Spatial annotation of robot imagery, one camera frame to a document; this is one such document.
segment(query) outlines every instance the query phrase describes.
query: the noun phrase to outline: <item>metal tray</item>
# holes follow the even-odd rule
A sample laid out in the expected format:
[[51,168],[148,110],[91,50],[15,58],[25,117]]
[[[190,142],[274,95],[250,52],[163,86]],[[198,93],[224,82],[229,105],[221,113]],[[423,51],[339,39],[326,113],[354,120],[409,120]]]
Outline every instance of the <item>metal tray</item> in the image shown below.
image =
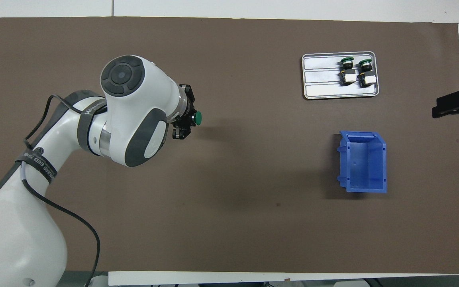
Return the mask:
[[[353,57],[353,69],[358,71],[359,62],[372,59],[372,66],[377,74],[377,83],[361,87],[359,82],[348,86],[339,83],[341,59]],[[304,97],[308,100],[323,98],[357,98],[376,96],[379,93],[379,73],[377,57],[372,51],[354,51],[346,53],[319,53],[302,56],[302,78],[304,80]]]

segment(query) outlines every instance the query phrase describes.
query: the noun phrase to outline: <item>blue storage bin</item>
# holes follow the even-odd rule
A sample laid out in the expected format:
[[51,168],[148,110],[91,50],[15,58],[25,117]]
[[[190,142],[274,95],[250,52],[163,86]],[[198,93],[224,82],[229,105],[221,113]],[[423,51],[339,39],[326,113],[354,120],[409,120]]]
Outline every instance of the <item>blue storage bin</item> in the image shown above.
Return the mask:
[[353,193],[386,193],[386,143],[375,132],[341,131],[343,139],[337,151],[341,187]]

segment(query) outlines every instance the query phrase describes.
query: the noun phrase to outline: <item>black cable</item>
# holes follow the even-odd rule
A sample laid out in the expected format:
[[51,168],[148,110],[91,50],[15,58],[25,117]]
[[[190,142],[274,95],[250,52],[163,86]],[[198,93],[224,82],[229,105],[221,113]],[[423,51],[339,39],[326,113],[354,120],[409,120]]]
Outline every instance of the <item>black cable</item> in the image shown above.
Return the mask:
[[380,287],[384,287],[382,283],[378,280],[378,278],[373,278],[373,280],[375,280],[379,284]]
[[[384,287],[382,285],[382,283],[377,278],[371,278],[371,279],[375,280],[380,287]],[[363,278],[362,280],[364,280],[366,283],[368,283],[368,285],[370,285],[370,287],[373,287],[373,285],[370,282],[370,278]]]
[[53,202],[53,201],[45,198],[41,194],[39,194],[37,191],[35,191],[33,189],[33,187],[31,187],[31,185],[29,185],[29,183],[27,182],[26,179],[22,179],[22,184],[24,184],[24,187],[26,187],[26,189],[31,194],[33,194],[36,198],[38,198],[39,200],[42,200],[43,202],[45,202],[45,203],[51,205],[52,207],[54,207],[55,209],[58,209],[59,211],[65,212],[66,214],[68,214],[68,215],[72,216],[73,218],[75,218],[75,219],[79,220],[80,222],[82,222],[84,225],[86,225],[86,227],[88,227],[88,229],[90,229],[90,231],[93,233],[93,236],[95,236],[95,240],[97,241],[97,253],[96,253],[96,256],[95,256],[95,263],[93,263],[93,269],[91,269],[90,277],[89,277],[88,281],[86,282],[86,284],[84,285],[84,287],[87,287],[90,284],[91,278],[93,278],[93,274],[95,273],[95,269],[97,268],[97,264],[98,264],[98,257],[100,255],[100,238],[98,237],[98,234],[97,234],[96,230],[91,226],[91,224],[89,224],[86,220],[84,220],[84,218],[78,216],[74,212],[69,211],[68,209],[62,207],[61,205],[58,205],[55,202]]
[[366,283],[368,283],[368,285],[369,285],[370,287],[373,287],[373,285],[371,284],[371,282],[370,282],[368,279],[362,278],[362,280],[364,280]]
[[47,114],[49,113],[49,106],[51,105],[51,100],[53,100],[53,98],[57,98],[63,105],[65,105],[65,107],[68,107],[69,109],[73,110],[74,112],[76,113],[82,113],[81,110],[79,109],[76,109],[75,107],[73,107],[71,104],[67,103],[62,97],[58,96],[57,94],[52,94],[49,96],[49,98],[47,99],[47,103],[45,104],[45,109],[43,111],[43,114],[42,114],[42,118],[40,119],[40,121],[38,121],[38,124],[34,127],[34,129],[26,136],[26,138],[24,138],[24,144],[26,145],[26,147],[28,149],[33,149],[33,147],[31,146],[31,144],[27,141],[29,140],[29,138],[31,138],[31,136],[33,136],[33,134],[38,130],[38,128],[43,124],[44,120],[45,120],[45,117],[47,116]]

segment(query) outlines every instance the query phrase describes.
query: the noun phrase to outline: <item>green button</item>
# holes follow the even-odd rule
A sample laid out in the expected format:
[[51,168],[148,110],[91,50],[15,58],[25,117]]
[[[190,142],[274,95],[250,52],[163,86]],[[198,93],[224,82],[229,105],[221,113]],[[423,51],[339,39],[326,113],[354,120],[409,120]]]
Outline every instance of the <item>green button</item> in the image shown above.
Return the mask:
[[359,62],[359,65],[362,66],[363,64],[371,63],[371,61],[372,61],[371,59],[362,60],[362,61]]
[[202,121],[202,116],[201,116],[201,112],[200,111],[197,111],[195,114],[194,114],[194,122],[196,123],[196,125],[201,125],[201,121]]

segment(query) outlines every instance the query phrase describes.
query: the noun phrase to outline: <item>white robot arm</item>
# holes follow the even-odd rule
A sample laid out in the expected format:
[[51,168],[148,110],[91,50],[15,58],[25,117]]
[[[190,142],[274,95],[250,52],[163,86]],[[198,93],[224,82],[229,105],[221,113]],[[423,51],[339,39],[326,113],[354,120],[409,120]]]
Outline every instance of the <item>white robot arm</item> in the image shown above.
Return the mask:
[[182,140],[201,123],[190,86],[144,58],[112,60],[101,85],[105,98],[89,90],[67,96],[0,182],[0,287],[54,287],[62,276],[65,240],[43,201],[73,151],[135,167],[162,147],[168,124]]

